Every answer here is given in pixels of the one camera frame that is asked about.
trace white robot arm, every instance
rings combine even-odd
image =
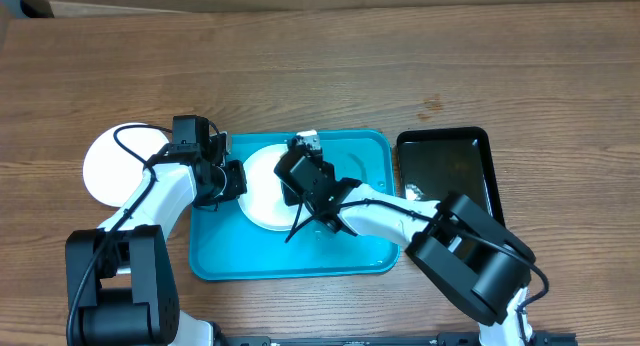
[[[226,163],[224,157],[216,158],[208,150],[219,149],[221,143],[213,145],[208,133],[206,141],[199,136],[184,136],[185,132],[201,135],[202,132],[193,131],[201,130],[203,122],[206,124],[206,119],[195,116],[174,119],[174,147],[149,162],[154,172],[144,171],[144,178],[131,198],[98,230],[77,231],[69,237],[67,283],[71,308],[80,271],[87,267],[86,258],[94,254],[95,245],[104,241],[105,231],[117,225],[149,184],[154,183],[135,212],[118,226],[119,238],[112,248],[107,248],[112,252],[105,252],[102,262],[91,270],[93,281],[86,286],[78,306],[83,312],[70,318],[76,326],[67,335],[70,345],[100,344],[97,340],[106,337],[113,337],[109,341],[119,344],[225,345],[215,324],[196,320],[179,311],[177,290],[164,245],[178,217],[189,205],[228,201],[246,191],[241,165]],[[176,132],[181,125],[190,131]],[[302,197],[312,211],[312,218],[335,232],[378,236],[400,245],[454,305],[479,322],[482,345],[526,345],[532,331],[519,306],[527,294],[529,269],[502,253],[490,253],[486,249],[474,251],[461,237],[471,233],[480,235],[476,237],[507,245],[507,252],[535,260],[533,253],[515,236],[504,227],[494,229],[493,219],[488,215],[474,214],[477,210],[466,203],[468,199],[408,201],[377,192],[357,180],[335,181],[332,175],[323,172],[321,149],[318,153],[314,145],[304,142],[304,138],[294,140],[298,143],[293,142],[274,170],[283,181],[283,192],[289,193],[289,198],[292,194],[294,198]],[[200,157],[193,157],[194,148],[189,148],[192,144],[198,147],[205,144],[198,151]],[[309,173],[311,169],[319,172]],[[469,217],[478,217],[481,222],[472,222]],[[450,222],[451,228],[443,227],[445,222]],[[482,259],[481,270],[478,265],[474,270],[461,261],[460,253],[465,250],[476,252],[467,256]],[[104,271],[108,266],[113,272]],[[112,277],[116,270],[132,274],[132,288],[124,293],[122,290],[103,290],[99,285],[100,278]],[[478,299],[478,295],[487,299]],[[487,304],[498,306],[492,309]]]

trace black wire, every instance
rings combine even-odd
[[[284,240],[284,243],[288,243],[289,240],[291,240],[291,238],[293,237],[293,235],[295,235],[296,232],[298,232],[298,230],[300,230],[302,227],[304,227],[304,225],[302,225],[300,228],[296,227],[298,225],[298,220],[300,220],[300,213],[302,212],[302,205],[305,204],[305,196],[304,195],[305,194],[302,194],[302,196],[300,196],[301,200],[300,200],[300,203],[298,204],[298,212],[296,212],[296,219],[295,219],[295,221],[293,221],[293,225],[291,226],[291,230],[289,231],[289,235]]]
[[[123,150],[125,150],[127,153],[133,156],[136,160],[142,162],[145,168],[149,169],[149,173],[151,174],[151,180],[149,180],[149,184],[144,189],[144,191],[142,191],[140,196],[138,196],[138,198],[133,202],[133,204],[131,204],[131,207],[125,210],[122,217],[107,232],[107,235],[104,237],[102,242],[100,242],[100,245],[98,245],[98,247],[93,253],[93,256],[89,260],[89,263],[87,264],[87,268],[85,269],[84,274],[82,275],[82,279],[80,280],[80,284],[78,285],[78,290],[76,291],[76,294],[73,297],[71,308],[69,309],[69,317],[67,318],[67,345],[68,346],[73,346],[73,325],[75,324],[74,321],[75,321],[76,315],[78,314],[78,305],[80,303],[80,296],[82,295],[82,292],[84,291],[84,288],[87,285],[87,282],[89,280],[89,275],[91,274],[91,271],[95,267],[95,264],[98,261],[98,257],[100,257],[100,255],[104,252],[106,247],[111,243],[111,239],[116,235],[116,232],[118,231],[118,229],[125,223],[126,220],[128,220],[131,217],[133,212],[138,208],[138,206],[140,206],[142,201],[144,201],[147,195],[151,192],[153,185],[158,181],[156,177],[156,172],[153,169],[153,167],[150,166],[145,159],[140,157],[135,152],[131,151],[131,149],[129,149],[125,145],[123,145],[122,142],[120,142],[120,140],[118,139],[118,133],[120,133],[120,131],[132,129],[132,128],[150,128],[150,129],[156,129],[156,130],[171,133],[171,130],[169,129],[166,129],[160,126],[153,126],[153,125],[126,125],[126,126],[119,127],[113,133],[113,139],[116,141],[116,144],[122,147]],[[163,152],[162,150],[166,152],[166,146],[161,149],[161,152]]]
[[[218,143],[218,149],[216,150],[216,158],[214,159],[213,164],[214,165],[219,165],[220,162],[222,162],[222,157],[223,157],[223,150],[222,150],[222,138],[220,137],[220,131],[218,131],[218,127],[216,127],[216,124],[213,123],[213,121],[209,121],[209,126],[211,126],[213,128],[213,130],[216,132],[216,140]]]
[[[406,214],[406,215],[408,215],[408,216],[410,216],[412,218],[415,218],[415,219],[418,219],[418,220],[422,220],[422,221],[431,222],[432,224],[435,224],[435,225],[440,226],[440,227],[449,228],[451,231],[453,231],[460,238],[473,240],[473,241],[475,241],[475,242],[477,242],[479,244],[482,244],[482,245],[484,245],[486,247],[494,249],[495,251],[501,252],[501,253],[513,258],[514,260],[520,262],[521,264],[523,264],[524,266],[529,268],[529,270],[533,271],[533,273],[538,275],[538,277],[540,277],[540,280],[542,280],[542,285],[543,285],[542,286],[542,290],[540,290],[537,294],[535,294],[535,295],[527,298],[526,300],[524,300],[516,308],[516,313],[518,314],[518,324],[519,324],[519,328],[520,328],[520,338],[522,339],[522,341],[524,342],[525,345],[529,344],[529,342],[526,340],[526,334],[525,334],[525,329],[524,329],[524,320],[523,320],[524,309],[528,305],[530,305],[530,304],[534,303],[535,301],[538,301],[539,299],[544,297],[549,292],[549,279],[544,274],[544,272],[542,272],[542,270],[540,270],[536,265],[534,265],[532,262],[527,261],[526,259],[524,259],[522,256],[518,255],[514,251],[509,250],[506,247],[497,245],[497,244],[495,244],[495,243],[493,243],[491,241],[487,241],[487,240],[483,239],[482,237],[479,237],[479,236],[476,236],[474,234],[471,234],[471,233],[463,230],[462,228],[454,225],[451,222],[438,221],[438,220],[433,219],[432,217],[422,215],[422,214],[417,213],[415,211],[404,209],[404,208],[402,208],[402,207],[400,207],[398,205],[394,205],[394,204],[392,204],[390,202],[386,202],[386,201],[382,201],[382,200],[364,199],[364,200],[360,200],[360,201],[345,202],[345,203],[336,205],[335,207],[333,207],[331,209],[328,209],[328,210],[325,210],[323,212],[312,214],[309,218],[304,220],[300,225],[296,226],[296,224],[298,223],[298,216],[300,214],[300,209],[302,207],[302,202],[301,202],[300,203],[300,207],[298,208],[298,215],[296,216],[296,222],[294,223],[293,227],[291,228],[291,231],[289,232],[289,236],[287,237],[285,242],[288,242],[291,239],[291,237],[293,237],[293,235],[295,235],[301,228],[303,228],[304,226],[306,226],[307,224],[309,224],[313,220],[317,220],[320,217],[328,215],[328,214],[338,213],[343,208],[353,207],[353,206],[360,206],[360,205],[381,205],[381,206],[390,208],[392,210],[398,211],[400,213]]]

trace wooden table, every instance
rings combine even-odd
[[[483,127],[507,225],[551,279],[533,326],[640,343],[640,4],[12,21],[0,342],[64,343],[64,242],[114,211],[82,183],[95,137],[193,113],[232,133],[373,128],[392,143]],[[168,246],[181,305],[229,335],[476,329],[404,256],[378,276],[203,282],[187,260],[189,214]]]

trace round plate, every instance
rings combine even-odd
[[[240,209],[251,222],[271,231],[289,231],[298,211],[298,205],[287,206],[284,203],[280,179],[273,172],[285,152],[285,144],[266,146],[244,163],[247,193],[238,198]],[[309,216],[303,207],[299,222]]]
[[[124,151],[113,139],[113,133],[127,123],[115,126],[98,137],[84,157],[82,177],[87,190],[105,205],[120,207],[142,181],[142,164]],[[134,128],[118,133],[119,140],[131,151],[147,160],[169,142],[159,130]]]

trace rectangular tray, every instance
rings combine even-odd
[[[394,195],[391,148],[374,130],[321,131],[325,160],[335,166],[336,178],[352,177],[376,190]],[[245,161],[262,147],[286,143],[295,133],[232,136],[229,159]],[[189,263],[208,281],[336,276],[386,272],[398,260],[400,249],[381,238],[333,234],[312,223],[289,243],[287,232],[269,231],[253,224],[237,201],[194,208],[191,213]]]

